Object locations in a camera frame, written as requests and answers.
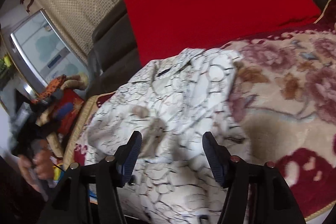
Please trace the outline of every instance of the human hand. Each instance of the human hand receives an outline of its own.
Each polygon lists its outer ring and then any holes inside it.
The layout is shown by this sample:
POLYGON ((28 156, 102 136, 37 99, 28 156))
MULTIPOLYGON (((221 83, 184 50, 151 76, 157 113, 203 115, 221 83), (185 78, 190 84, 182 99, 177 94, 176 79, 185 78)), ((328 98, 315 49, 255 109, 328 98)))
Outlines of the human hand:
MULTIPOLYGON (((53 162, 50 159, 51 152, 48 149, 48 143, 46 140, 40 141, 41 151, 37 153, 33 159, 35 165, 35 173, 37 174, 39 179, 47 180, 53 179, 54 177, 54 168, 53 162)), ((31 185, 36 191, 40 192, 38 185, 35 180, 31 177, 29 173, 29 168, 32 167, 32 163, 30 160, 24 156, 19 155, 18 166, 21 172, 21 175, 26 180, 26 182, 31 185)))

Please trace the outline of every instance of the floral bedspread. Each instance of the floral bedspread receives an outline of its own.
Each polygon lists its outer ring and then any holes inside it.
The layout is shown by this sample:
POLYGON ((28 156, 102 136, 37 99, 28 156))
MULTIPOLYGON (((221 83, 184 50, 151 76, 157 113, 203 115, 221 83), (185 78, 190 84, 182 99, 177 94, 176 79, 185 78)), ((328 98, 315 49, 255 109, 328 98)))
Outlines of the floral bedspread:
POLYGON ((311 25, 223 46, 243 56, 229 106, 252 156, 277 167, 305 217, 336 200, 336 33, 311 25))

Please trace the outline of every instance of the red floral pattern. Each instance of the red floral pattern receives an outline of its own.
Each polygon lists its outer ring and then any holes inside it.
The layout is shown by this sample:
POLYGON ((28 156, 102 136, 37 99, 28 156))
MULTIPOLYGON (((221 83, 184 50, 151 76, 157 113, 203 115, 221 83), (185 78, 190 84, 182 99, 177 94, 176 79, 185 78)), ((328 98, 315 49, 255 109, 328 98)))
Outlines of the red floral pattern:
POLYGON ((322 38, 316 40, 314 43, 314 48, 320 54, 326 58, 336 59, 336 42, 330 39, 322 38))
MULTIPOLYGON (((101 105, 106 102, 108 99, 110 99, 112 97, 114 93, 110 93, 110 94, 106 94, 106 95, 102 95, 99 96, 97 98, 96 101, 96 105, 98 108, 101 107, 101 105)), ((92 118, 94 117, 94 113, 91 113, 91 115, 88 117, 88 119, 86 120, 85 125, 83 126, 82 132, 85 131, 86 127, 90 124, 92 118)), ((73 159, 75 162, 79 163, 80 165, 85 165, 85 155, 87 152, 87 146, 80 144, 80 143, 76 143, 75 144, 75 148, 73 151, 73 159)))
POLYGON ((294 161, 299 165, 298 181, 292 187, 292 193, 299 204, 302 214, 306 217, 335 200, 336 195, 336 169, 316 152, 306 148, 299 148, 292 155, 285 156, 277 162, 281 175, 286 177, 286 165, 294 161), (304 165, 309 159, 315 159, 314 168, 305 170, 304 165), (314 179, 321 173, 319 180, 314 179))
POLYGON ((229 108, 235 122, 240 122, 246 114, 245 98, 243 97, 239 88, 235 88, 228 98, 229 108))
POLYGON ((320 119, 336 124, 336 73, 324 67, 306 74, 305 90, 315 101, 320 119))
POLYGON ((240 53, 246 61, 277 73, 290 69, 296 63, 295 52, 288 47, 278 48, 271 44, 246 45, 242 47, 240 53))

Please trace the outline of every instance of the white patterned cloth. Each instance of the white patterned cloth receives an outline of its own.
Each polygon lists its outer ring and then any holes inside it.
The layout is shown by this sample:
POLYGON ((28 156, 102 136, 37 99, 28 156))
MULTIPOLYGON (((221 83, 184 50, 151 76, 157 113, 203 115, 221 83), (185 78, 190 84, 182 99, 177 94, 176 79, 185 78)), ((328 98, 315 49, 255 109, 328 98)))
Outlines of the white patterned cloth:
POLYGON ((202 135, 211 131, 248 160, 250 141, 227 103, 240 59, 235 51, 185 49, 149 62, 100 107, 81 137, 85 164, 113 155, 133 131, 142 134, 136 185, 118 188, 125 214, 152 223, 196 224, 201 215, 217 222, 226 191, 213 179, 202 135))

